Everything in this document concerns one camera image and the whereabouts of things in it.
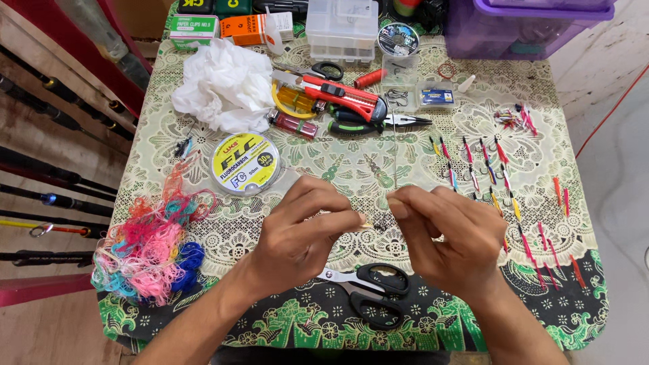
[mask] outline crumpled plastic bag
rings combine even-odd
[[[264,132],[275,106],[273,67],[266,55],[212,39],[185,60],[184,84],[171,94],[176,111],[228,133]]]

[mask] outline hand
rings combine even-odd
[[[306,220],[321,210],[331,213]],[[333,185],[302,176],[263,220],[257,247],[235,268],[245,268],[257,299],[283,292],[320,275],[334,242],[364,223],[365,215]]]
[[[507,222],[486,203],[438,186],[405,186],[387,195],[406,239],[413,270],[430,285],[469,305],[506,283],[496,266]],[[431,238],[444,235],[444,242]]]

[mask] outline table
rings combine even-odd
[[[396,147],[391,131],[381,136],[355,139],[329,135],[325,128],[328,119],[322,116],[315,119],[321,131],[313,142],[272,127],[266,135],[280,150],[285,167],[283,175],[269,191],[241,199],[221,195],[208,175],[208,156],[225,134],[212,131],[206,125],[194,126],[194,148],[200,149],[203,158],[198,158],[185,174],[186,190],[210,188],[217,192],[220,202],[215,214],[188,228],[186,240],[195,240],[206,250],[199,284],[189,293],[175,294],[165,307],[135,306],[112,294],[99,292],[105,335],[133,351],[143,349],[162,327],[211,288],[238,258],[254,249],[263,217],[281,200],[292,175],[309,174],[330,181],[349,197],[356,210],[386,228],[343,235],[329,256],[328,267],[351,271],[370,262],[388,262],[412,274],[407,247],[385,199],[385,194],[395,188],[395,166],[399,186],[417,184],[428,189],[448,186],[447,161],[433,152],[428,141],[429,135],[444,136],[454,169],[460,176],[459,192],[469,195],[473,187],[470,179],[466,179],[466,156],[456,146],[460,145],[462,136],[466,136],[471,145],[476,145],[479,137],[491,141],[495,135],[510,157],[511,183],[522,210],[522,227],[539,263],[546,262],[551,268],[555,266],[551,252],[544,250],[537,238],[539,220],[543,221],[546,236],[555,243],[561,269],[553,268],[552,274],[560,290],[555,290],[551,284],[542,288],[513,223],[508,229],[511,252],[501,251],[498,265],[512,289],[561,349],[581,349],[595,339],[608,314],[606,281],[549,63],[449,60],[443,37],[426,36],[421,43],[421,77],[441,81],[437,67],[449,62],[458,71],[452,82],[460,83],[472,74],[477,78],[465,95],[456,96],[459,107],[452,112],[419,113],[433,119],[434,126],[398,131]],[[271,56],[271,60],[309,65],[309,47],[304,38],[287,47],[284,55]],[[266,51],[261,46],[252,48]],[[127,209],[135,197],[159,196],[165,176],[177,162],[173,157],[175,144],[190,130],[193,120],[173,110],[170,95],[182,83],[182,62],[190,55],[177,51],[168,40],[160,46],[138,132],[119,187],[112,224],[123,223],[128,218]],[[380,60],[377,56],[370,70],[378,69]],[[347,68],[343,82],[351,84],[365,72],[365,68]],[[378,87],[368,90],[376,93]],[[536,137],[529,132],[505,130],[493,122],[495,110],[512,107],[521,100],[532,108],[532,118],[539,129]],[[496,153],[491,154],[492,158],[497,158]],[[559,176],[561,185],[570,190],[569,218],[557,205],[554,176]],[[487,175],[479,173],[478,179],[483,189],[489,186]],[[506,189],[502,180],[495,186],[495,192],[503,204]],[[484,201],[491,202],[488,194]],[[515,222],[512,208],[503,209],[505,218]],[[576,281],[570,255],[581,269],[587,285],[584,289]],[[549,283],[549,276],[545,276],[548,272],[544,268],[541,270]],[[409,313],[399,329],[388,332],[370,329],[353,312],[347,293],[340,286],[316,279],[255,303],[235,324],[224,344],[487,351],[466,303],[427,286],[418,275],[412,275],[411,279],[413,290],[402,302]]]

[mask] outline pliers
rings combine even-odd
[[[337,107],[331,108],[330,114],[334,117],[335,120],[329,122],[327,129],[331,133],[340,134],[343,136],[362,136],[364,134],[369,134],[372,132],[381,133],[385,126],[388,127],[423,127],[426,125],[431,125],[432,120],[419,118],[415,116],[407,116],[403,114],[388,114],[383,120],[382,125],[368,124],[363,117],[355,113],[354,111],[345,108]],[[352,125],[345,125],[341,123],[351,123]]]

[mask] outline yellow spool label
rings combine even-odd
[[[263,187],[268,183],[278,168],[278,158],[266,137],[240,133],[221,142],[214,153],[212,171],[226,189],[244,191],[251,184]]]

